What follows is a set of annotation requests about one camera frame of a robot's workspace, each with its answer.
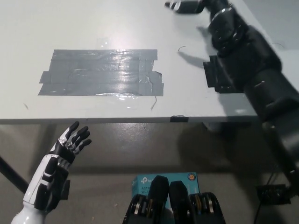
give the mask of black table leg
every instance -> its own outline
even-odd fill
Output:
[[[5,162],[0,156],[0,172],[24,194],[28,188],[28,183],[15,170]]]

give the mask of orange logo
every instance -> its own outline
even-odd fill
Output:
[[[195,175],[195,174],[188,174],[188,179],[189,179],[190,181],[195,181],[195,179],[196,179],[196,175]]]

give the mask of robotic arm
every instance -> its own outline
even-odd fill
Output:
[[[24,208],[11,224],[43,224],[59,201],[67,199],[70,187],[68,169],[83,148],[92,142],[86,140],[90,135],[87,126],[72,134],[78,127],[76,121],[43,157],[23,198]]]
[[[227,0],[166,2],[179,14],[210,12],[208,30],[231,84],[243,91],[263,123],[265,139],[291,187],[299,195],[299,94],[282,73],[271,46]]]

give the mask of concrete floor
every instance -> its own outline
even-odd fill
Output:
[[[0,126],[0,154],[30,180],[43,155],[68,125]],[[136,174],[198,173],[202,192],[216,194],[228,224],[253,223],[258,206],[255,186],[266,183],[274,161],[257,125],[233,137],[217,137],[202,124],[90,125],[92,144],[71,168],[68,201],[60,202],[46,223],[120,224]],[[284,183],[283,175],[276,182]],[[1,223],[22,208],[22,193],[0,175]],[[258,223],[298,223],[292,205],[262,207]]]

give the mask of black robotic arm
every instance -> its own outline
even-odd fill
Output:
[[[166,2],[179,14],[210,12],[209,32],[218,61],[231,84],[243,91],[263,123],[265,139],[299,195],[299,93],[263,35],[226,0]]]

